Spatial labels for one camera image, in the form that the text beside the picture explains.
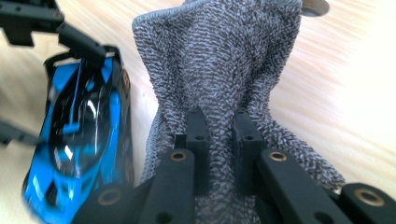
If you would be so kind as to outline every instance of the blue toy car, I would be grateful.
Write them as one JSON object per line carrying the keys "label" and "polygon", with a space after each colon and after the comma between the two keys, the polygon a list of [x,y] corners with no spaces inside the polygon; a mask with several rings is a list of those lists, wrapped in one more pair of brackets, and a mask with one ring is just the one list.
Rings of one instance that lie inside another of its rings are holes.
{"label": "blue toy car", "polygon": [[104,185],[133,186],[130,81],[119,50],[105,49],[100,68],[84,58],[60,64],[70,53],[46,62],[43,143],[22,186],[23,199],[46,223],[70,223],[90,193]]}

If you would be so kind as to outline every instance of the wooden table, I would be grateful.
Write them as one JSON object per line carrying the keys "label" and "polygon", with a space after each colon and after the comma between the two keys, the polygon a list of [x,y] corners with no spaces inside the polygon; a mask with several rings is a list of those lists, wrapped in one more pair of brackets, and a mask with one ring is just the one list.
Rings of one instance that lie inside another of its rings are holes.
{"label": "wooden table", "polygon": [[[117,45],[132,80],[134,162],[141,173],[157,109],[149,76],[134,44],[131,22],[181,0],[58,1],[66,20]],[[363,182],[396,198],[396,1],[329,0],[330,12],[303,17],[279,84],[273,117],[332,163],[347,182]],[[63,51],[56,35],[34,34],[33,49],[10,47],[0,36],[0,119],[38,134],[47,80],[42,63]],[[0,150],[0,223],[34,223],[21,200],[33,147]]]}

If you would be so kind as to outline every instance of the gray knit fabric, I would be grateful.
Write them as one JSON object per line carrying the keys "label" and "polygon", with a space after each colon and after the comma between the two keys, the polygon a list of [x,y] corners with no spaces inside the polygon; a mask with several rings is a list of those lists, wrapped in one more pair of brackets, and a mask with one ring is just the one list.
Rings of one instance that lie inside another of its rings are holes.
{"label": "gray knit fabric", "polygon": [[279,126],[268,109],[271,89],[300,25],[299,0],[197,0],[151,12],[133,23],[135,43],[159,102],[147,144],[142,181],[154,175],[186,115],[203,110],[210,134],[212,189],[196,198],[196,223],[260,223],[254,197],[235,192],[231,126],[247,111],[268,147],[290,152],[318,184],[344,183],[305,142]]}

